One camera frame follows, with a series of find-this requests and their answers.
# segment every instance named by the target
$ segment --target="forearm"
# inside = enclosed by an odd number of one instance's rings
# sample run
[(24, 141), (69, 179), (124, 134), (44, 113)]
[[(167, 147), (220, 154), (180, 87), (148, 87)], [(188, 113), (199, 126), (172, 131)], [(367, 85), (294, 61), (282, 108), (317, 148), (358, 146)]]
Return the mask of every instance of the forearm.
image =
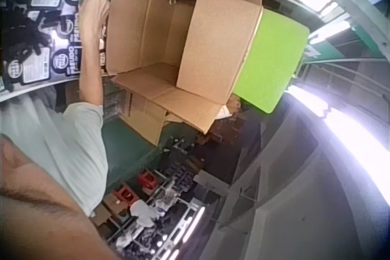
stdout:
[(103, 84), (99, 56), (99, 40), (83, 45), (80, 72), (80, 99), (93, 105), (103, 104)]

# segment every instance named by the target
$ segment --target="shirt sleeve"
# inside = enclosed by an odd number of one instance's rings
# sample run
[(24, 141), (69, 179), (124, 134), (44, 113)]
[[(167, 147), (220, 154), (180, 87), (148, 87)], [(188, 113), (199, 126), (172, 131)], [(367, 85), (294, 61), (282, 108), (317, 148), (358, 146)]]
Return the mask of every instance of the shirt sleeve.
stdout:
[(77, 131), (73, 138), (77, 141), (74, 153), (79, 154), (76, 159), (79, 179), (74, 191), (85, 213), (90, 214), (102, 200), (107, 182), (108, 163), (101, 133), (103, 106), (85, 102), (71, 104), (63, 117)]

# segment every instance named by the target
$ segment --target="person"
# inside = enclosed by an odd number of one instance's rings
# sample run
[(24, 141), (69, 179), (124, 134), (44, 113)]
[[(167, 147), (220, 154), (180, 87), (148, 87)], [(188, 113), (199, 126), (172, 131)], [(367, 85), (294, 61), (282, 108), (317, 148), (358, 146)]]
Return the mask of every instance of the person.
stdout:
[(31, 237), (39, 227), (23, 217), (36, 216), (40, 222), (55, 211), (61, 222), (60, 215), (67, 212), (89, 216), (104, 196), (108, 164), (101, 135), (99, 40), (108, 10), (107, 0), (84, 0), (80, 8), (82, 102), (69, 105), (63, 114), (50, 109), (49, 99), (37, 93), (0, 105), (1, 211), (10, 218), (18, 217), (21, 223), (29, 222), (30, 226), (18, 228)]

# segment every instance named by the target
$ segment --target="skin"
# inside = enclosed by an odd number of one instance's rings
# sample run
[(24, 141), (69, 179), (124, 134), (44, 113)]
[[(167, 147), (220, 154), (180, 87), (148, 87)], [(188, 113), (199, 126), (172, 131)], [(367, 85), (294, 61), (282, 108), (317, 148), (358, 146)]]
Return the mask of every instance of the skin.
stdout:
[[(107, 0), (80, 8), (80, 97), (102, 105), (99, 38)], [(5, 259), (119, 259), (70, 195), (8, 137), (1, 135), (0, 232)]]

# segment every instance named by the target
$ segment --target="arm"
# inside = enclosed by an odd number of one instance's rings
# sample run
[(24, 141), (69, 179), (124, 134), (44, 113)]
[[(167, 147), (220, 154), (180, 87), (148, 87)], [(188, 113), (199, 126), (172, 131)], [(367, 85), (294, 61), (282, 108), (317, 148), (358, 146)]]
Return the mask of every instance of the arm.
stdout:
[(83, 46), (80, 99), (97, 106), (103, 104), (99, 39), (108, 9), (107, 0), (84, 0), (80, 8), (80, 36)]

